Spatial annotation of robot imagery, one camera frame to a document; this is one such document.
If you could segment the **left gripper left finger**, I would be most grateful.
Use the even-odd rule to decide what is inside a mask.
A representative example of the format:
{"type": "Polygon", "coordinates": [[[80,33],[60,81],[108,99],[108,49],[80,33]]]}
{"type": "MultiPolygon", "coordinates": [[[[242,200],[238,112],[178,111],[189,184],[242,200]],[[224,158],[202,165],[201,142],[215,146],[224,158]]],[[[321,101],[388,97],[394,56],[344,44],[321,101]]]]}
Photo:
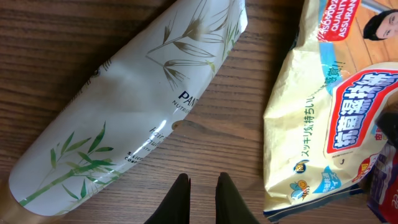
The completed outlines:
{"type": "Polygon", "coordinates": [[[189,224],[190,194],[191,179],[182,173],[144,224],[189,224]]]}

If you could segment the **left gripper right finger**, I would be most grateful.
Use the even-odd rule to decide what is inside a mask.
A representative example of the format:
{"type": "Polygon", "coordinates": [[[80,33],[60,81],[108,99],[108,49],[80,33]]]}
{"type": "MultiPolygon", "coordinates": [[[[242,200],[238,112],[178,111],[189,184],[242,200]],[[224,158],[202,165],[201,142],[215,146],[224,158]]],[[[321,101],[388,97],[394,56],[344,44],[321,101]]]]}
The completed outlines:
{"type": "Polygon", "coordinates": [[[218,177],[215,204],[216,224],[259,224],[226,172],[218,177]]]}

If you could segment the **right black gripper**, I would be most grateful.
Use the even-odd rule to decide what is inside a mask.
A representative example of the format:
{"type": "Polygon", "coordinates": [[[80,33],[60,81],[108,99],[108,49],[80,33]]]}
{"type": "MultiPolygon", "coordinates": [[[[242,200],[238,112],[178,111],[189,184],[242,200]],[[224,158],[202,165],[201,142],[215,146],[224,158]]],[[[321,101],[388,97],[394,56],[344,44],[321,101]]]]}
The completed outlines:
{"type": "Polygon", "coordinates": [[[377,117],[376,124],[390,142],[397,142],[397,111],[383,111],[377,117]]]}

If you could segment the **beige snack bag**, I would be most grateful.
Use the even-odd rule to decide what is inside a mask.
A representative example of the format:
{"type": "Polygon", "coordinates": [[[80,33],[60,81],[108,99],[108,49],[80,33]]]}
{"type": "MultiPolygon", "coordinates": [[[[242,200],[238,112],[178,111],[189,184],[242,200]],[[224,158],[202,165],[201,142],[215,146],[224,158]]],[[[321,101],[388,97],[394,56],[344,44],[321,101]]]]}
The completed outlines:
{"type": "Polygon", "coordinates": [[[308,0],[264,113],[270,222],[361,193],[397,105],[397,2],[308,0]]]}

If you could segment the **purple red sachet pack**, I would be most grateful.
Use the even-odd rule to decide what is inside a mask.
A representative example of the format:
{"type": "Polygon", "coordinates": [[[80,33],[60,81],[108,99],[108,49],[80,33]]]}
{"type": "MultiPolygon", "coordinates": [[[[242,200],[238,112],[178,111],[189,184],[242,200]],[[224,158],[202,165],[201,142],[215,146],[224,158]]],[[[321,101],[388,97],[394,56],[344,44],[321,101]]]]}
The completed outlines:
{"type": "Polygon", "coordinates": [[[373,165],[368,207],[382,223],[397,224],[397,149],[389,143],[373,165]]]}

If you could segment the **white gold-capped cream tube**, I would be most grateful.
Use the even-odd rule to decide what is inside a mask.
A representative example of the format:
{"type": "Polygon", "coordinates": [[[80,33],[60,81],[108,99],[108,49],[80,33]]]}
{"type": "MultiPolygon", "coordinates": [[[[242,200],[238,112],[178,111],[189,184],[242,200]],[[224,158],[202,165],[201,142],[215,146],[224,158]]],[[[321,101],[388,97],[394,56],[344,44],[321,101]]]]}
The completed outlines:
{"type": "Polygon", "coordinates": [[[243,0],[171,5],[17,161],[1,189],[1,221],[53,222],[143,160],[191,112],[247,24],[243,0]]]}

